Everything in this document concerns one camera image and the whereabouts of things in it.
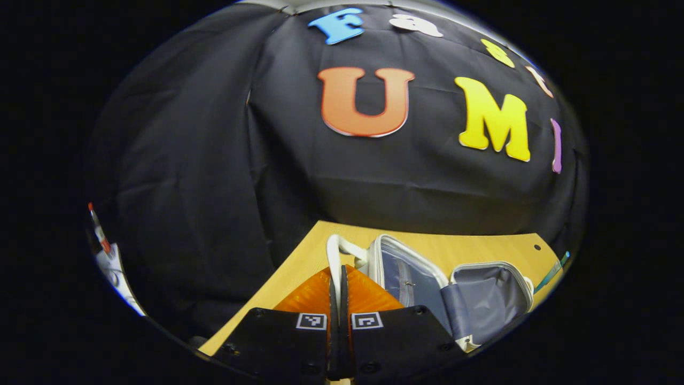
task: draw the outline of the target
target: black fabric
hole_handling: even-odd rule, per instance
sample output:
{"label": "black fabric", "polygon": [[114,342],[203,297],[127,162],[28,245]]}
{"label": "black fabric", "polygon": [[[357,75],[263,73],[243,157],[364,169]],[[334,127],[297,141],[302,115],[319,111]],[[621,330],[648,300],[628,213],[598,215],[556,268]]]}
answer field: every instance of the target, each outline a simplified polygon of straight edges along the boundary
{"label": "black fabric", "polygon": [[[486,52],[484,35],[384,6],[358,6],[365,32],[327,46],[307,24],[343,8],[287,16],[231,6],[160,46],[112,96],[88,155],[89,195],[134,291],[149,288],[136,291],[146,309],[171,306],[204,335],[215,332],[319,219],[438,234],[537,232],[557,255],[578,245],[587,180],[579,124],[525,61],[507,51],[511,69]],[[397,31],[394,13],[429,20],[445,37]],[[328,128],[317,74],[336,66],[366,71],[357,88],[366,114],[384,109],[377,69],[415,73],[406,124],[382,138]],[[530,162],[459,144],[459,76],[484,83],[499,105],[506,94],[526,103]],[[560,175],[551,172],[550,118],[562,126]]]}

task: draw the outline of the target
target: open suitcase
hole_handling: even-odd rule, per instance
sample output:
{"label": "open suitcase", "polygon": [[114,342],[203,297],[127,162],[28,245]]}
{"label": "open suitcase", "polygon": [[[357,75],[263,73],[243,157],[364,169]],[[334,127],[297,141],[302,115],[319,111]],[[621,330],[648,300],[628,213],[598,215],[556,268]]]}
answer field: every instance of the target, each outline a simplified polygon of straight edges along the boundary
{"label": "open suitcase", "polygon": [[377,237],[368,249],[332,235],[326,251],[337,293],[342,251],[352,254],[354,267],[402,305],[429,308],[467,353],[532,308],[532,281],[505,261],[461,264],[447,278],[433,262],[386,234]]}

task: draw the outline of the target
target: orange letter u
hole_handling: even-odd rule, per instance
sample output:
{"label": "orange letter u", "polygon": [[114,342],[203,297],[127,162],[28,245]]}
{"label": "orange letter u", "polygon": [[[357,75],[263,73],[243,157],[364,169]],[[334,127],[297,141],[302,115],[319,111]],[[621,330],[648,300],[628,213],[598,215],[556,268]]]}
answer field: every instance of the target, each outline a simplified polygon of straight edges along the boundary
{"label": "orange letter u", "polygon": [[322,70],[323,81],[321,115],[328,127],[348,136],[378,137],[402,128],[408,116],[408,82],[415,75],[402,69],[379,69],[376,76],[385,83],[385,109],[375,116],[356,110],[356,81],[364,70],[335,67]]}

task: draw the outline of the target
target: white handle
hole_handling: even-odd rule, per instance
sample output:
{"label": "white handle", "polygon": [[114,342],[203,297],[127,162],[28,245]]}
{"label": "white handle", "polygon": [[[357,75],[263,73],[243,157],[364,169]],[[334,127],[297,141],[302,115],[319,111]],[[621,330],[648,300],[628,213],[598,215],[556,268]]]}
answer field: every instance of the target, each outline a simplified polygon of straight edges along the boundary
{"label": "white handle", "polygon": [[368,252],[366,250],[361,249],[359,246],[356,246],[337,234],[333,234],[328,238],[326,253],[328,254],[328,265],[330,265],[332,285],[335,287],[335,303],[337,304],[337,309],[340,308],[341,302],[340,278],[342,276],[342,261],[340,259],[340,251],[354,256],[354,267],[357,269],[368,263]]}

